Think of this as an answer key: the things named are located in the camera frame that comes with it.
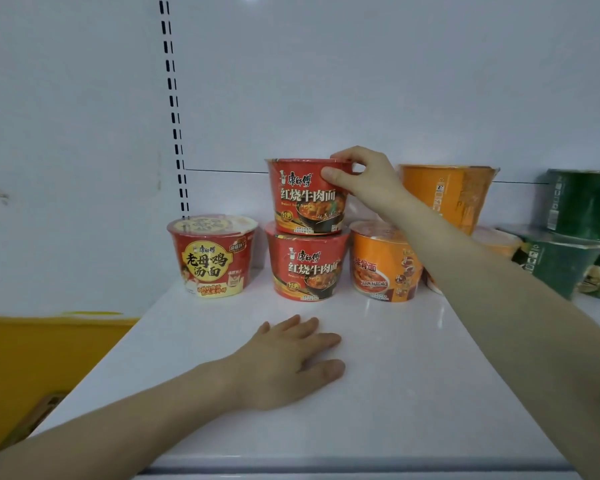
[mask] red instant noodle cup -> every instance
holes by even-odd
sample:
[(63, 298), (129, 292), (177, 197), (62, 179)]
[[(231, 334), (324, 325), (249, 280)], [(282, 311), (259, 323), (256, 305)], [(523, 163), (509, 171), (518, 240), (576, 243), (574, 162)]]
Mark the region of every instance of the red instant noodle cup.
[(176, 258), (187, 291), (203, 298), (240, 293), (249, 282), (253, 235), (258, 223), (243, 216), (210, 214), (170, 223)]
[(278, 294), (296, 301), (318, 301), (333, 295), (347, 253), (349, 229), (310, 237), (282, 233), (270, 222), (265, 231)]
[(267, 160), (280, 232), (334, 234), (342, 229), (347, 193), (320, 176), (326, 166), (353, 173), (353, 163), (333, 159)]

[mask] shelf surface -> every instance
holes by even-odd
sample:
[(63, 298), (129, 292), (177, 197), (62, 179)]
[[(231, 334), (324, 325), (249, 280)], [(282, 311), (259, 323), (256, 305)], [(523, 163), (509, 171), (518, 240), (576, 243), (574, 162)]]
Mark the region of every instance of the shelf surface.
[[(600, 323), (600, 300), (576, 304)], [(325, 357), (343, 379), (277, 411), (245, 411), (184, 439), (154, 467), (195, 472), (561, 470), (554, 448), (483, 357), (447, 300), (420, 284), (383, 303), (353, 290), (300, 303), (278, 296), (268, 269), (240, 295), (200, 299), (181, 282), (97, 364), (38, 432), (228, 355), (265, 320), (300, 313), (343, 341)]]

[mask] person's right arm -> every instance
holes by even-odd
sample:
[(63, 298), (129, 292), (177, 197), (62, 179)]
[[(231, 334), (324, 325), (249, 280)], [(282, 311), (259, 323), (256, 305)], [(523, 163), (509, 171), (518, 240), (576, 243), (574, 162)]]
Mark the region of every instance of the person's right arm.
[(576, 306), (408, 193), (382, 153), (332, 158), (366, 166), (322, 176), (403, 231), (480, 347), (553, 444), (585, 479), (600, 479), (600, 327)]

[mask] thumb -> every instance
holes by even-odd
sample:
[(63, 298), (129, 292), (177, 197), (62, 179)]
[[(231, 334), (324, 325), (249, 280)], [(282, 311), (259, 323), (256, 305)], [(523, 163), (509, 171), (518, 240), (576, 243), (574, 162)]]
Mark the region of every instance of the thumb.
[(307, 371), (298, 372), (295, 400), (323, 388), (327, 384), (340, 379), (345, 365), (341, 360), (325, 360), (312, 366)]
[(356, 185), (356, 177), (350, 173), (342, 171), (339, 168), (326, 166), (320, 172), (320, 176), (330, 184), (337, 185), (338, 187), (342, 187), (350, 192), (354, 192), (353, 187)]

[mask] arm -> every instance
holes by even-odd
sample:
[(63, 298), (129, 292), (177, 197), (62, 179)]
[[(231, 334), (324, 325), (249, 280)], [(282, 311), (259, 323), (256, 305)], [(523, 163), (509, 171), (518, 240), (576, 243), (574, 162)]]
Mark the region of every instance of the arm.
[(322, 176), (403, 231), (488, 361), (584, 478), (600, 479), (600, 327), (519, 266), (460, 232), (401, 185), (382, 153)]
[(318, 319), (264, 323), (233, 355), (33, 436), (0, 452), (0, 480), (123, 480), (229, 411), (268, 410), (301, 399), (344, 373), (339, 360), (303, 370), (340, 343), (314, 333)]

